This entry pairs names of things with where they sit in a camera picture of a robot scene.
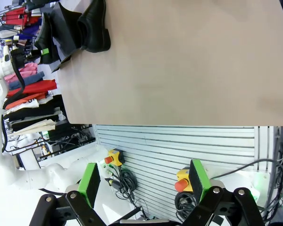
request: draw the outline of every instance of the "table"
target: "table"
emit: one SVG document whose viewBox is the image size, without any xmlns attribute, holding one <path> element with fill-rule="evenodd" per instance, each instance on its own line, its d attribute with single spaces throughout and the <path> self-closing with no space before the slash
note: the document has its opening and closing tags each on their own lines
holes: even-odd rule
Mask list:
<svg viewBox="0 0 283 226">
<path fill-rule="evenodd" d="M 106 1 L 111 49 L 58 72 L 71 123 L 283 125 L 279 1 Z"/>
</svg>

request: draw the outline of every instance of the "pink garment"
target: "pink garment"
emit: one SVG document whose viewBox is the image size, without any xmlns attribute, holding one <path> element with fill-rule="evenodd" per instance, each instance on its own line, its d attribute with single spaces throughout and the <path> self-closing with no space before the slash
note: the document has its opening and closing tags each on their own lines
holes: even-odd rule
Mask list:
<svg viewBox="0 0 283 226">
<path fill-rule="evenodd" d="M 19 71 L 20 71 L 20 74 L 23 78 L 35 75 L 38 72 L 38 64 L 36 64 L 36 63 L 25 64 L 25 67 L 19 69 Z M 16 73 L 5 76 L 4 79 L 7 83 L 18 81 Z"/>
</svg>

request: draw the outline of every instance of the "white slatted panel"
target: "white slatted panel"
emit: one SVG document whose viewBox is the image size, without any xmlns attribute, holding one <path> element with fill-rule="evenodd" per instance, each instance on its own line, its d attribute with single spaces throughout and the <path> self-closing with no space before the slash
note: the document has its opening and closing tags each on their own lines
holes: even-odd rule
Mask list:
<svg viewBox="0 0 283 226">
<path fill-rule="evenodd" d="M 258 159 L 264 147 L 260 158 L 272 157 L 272 148 L 265 140 L 268 136 L 264 136 L 266 132 L 272 134 L 268 127 L 94 125 L 93 128 L 98 144 L 124 151 L 125 167 L 137 177 L 136 199 L 145 200 L 149 212 L 159 218 L 177 220 L 176 173 L 189 166 L 191 158 L 206 165 L 235 169 Z M 266 166 L 263 163 L 252 169 L 262 170 Z M 143 200 L 138 203 L 146 209 Z"/>
</svg>

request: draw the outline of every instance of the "blue garment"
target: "blue garment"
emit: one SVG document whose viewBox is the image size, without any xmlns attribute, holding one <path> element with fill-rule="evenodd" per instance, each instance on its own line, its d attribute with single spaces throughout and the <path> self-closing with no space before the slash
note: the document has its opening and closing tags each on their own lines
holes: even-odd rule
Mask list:
<svg viewBox="0 0 283 226">
<path fill-rule="evenodd" d="M 24 79 L 24 83 L 25 85 L 30 85 L 30 84 L 33 84 L 37 81 L 40 81 L 43 77 L 44 77 L 44 72 L 39 72 L 35 75 L 32 75 L 32 76 L 29 76 L 29 77 L 26 77 L 26 78 L 23 78 Z M 20 82 L 19 81 L 14 81 L 14 82 L 11 82 L 9 84 L 9 90 L 15 90 L 17 88 L 20 88 Z"/>
</svg>

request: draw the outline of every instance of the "shoe heel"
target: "shoe heel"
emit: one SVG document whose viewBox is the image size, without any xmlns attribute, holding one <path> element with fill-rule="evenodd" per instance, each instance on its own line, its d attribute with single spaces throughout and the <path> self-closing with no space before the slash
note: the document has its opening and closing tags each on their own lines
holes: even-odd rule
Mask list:
<svg viewBox="0 0 283 226">
<path fill-rule="evenodd" d="M 108 29 L 104 30 L 104 45 L 103 45 L 103 51 L 109 50 L 111 47 L 111 39 L 109 35 Z"/>
</svg>

